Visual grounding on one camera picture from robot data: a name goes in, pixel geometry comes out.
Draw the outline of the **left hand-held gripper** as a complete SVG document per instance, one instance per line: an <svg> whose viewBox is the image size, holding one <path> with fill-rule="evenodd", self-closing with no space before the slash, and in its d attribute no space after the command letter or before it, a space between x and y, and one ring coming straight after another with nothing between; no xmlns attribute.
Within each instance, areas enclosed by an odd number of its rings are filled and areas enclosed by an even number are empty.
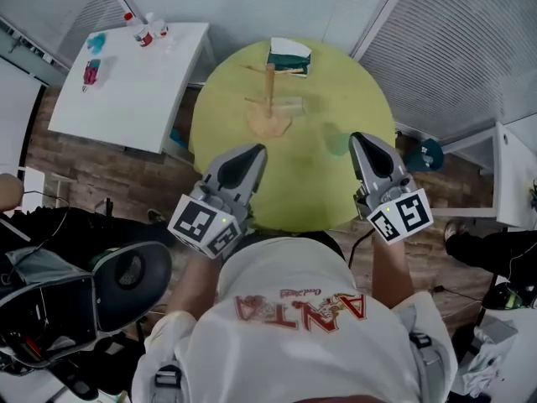
<svg viewBox="0 0 537 403"><path fill-rule="evenodd" d="M216 259L230 254L251 221L250 199L268 160L263 144L247 144L217 156L204 179L183 195L168 230L183 244Z"/></svg>

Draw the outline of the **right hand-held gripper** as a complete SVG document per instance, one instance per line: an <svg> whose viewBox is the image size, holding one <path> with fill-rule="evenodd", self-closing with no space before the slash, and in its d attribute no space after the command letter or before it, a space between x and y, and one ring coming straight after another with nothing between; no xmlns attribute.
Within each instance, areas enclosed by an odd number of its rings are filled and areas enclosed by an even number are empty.
<svg viewBox="0 0 537 403"><path fill-rule="evenodd" d="M370 133L355 132L349 149L356 177L357 210L386 244L402 241L433 223L423 188L406 173L397 150Z"/></svg>

